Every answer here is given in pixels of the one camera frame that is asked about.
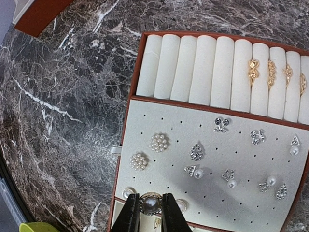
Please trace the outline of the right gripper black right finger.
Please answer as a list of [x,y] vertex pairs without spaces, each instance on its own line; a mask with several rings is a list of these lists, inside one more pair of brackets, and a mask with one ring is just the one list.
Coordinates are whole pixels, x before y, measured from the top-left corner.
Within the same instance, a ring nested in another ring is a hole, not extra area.
[[180,211],[174,196],[171,193],[163,195],[162,199],[162,232],[190,232],[182,212]]

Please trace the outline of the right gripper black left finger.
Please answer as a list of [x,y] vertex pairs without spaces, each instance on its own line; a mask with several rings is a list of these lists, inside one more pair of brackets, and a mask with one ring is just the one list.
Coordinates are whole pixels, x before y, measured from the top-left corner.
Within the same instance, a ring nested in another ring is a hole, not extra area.
[[118,218],[110,229],[111,232],[140,231],[140,195],[130,194]]

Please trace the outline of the small pearl earring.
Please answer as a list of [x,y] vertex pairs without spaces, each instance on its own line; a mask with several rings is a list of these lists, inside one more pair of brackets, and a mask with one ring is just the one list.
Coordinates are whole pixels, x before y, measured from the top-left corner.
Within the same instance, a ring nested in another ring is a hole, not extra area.
[[139,199],[140,212],[147,216],[157,215],[162,210],[163,197],[156,192],[147,192]]

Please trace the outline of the brown ring earring tray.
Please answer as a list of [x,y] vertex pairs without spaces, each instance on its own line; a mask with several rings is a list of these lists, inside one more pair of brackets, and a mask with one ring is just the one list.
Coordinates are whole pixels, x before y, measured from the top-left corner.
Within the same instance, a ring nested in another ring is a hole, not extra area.
[[309,52],[215,32],[141,36],[109,228],[171,193],[196,232],[283,232],[309,172]]

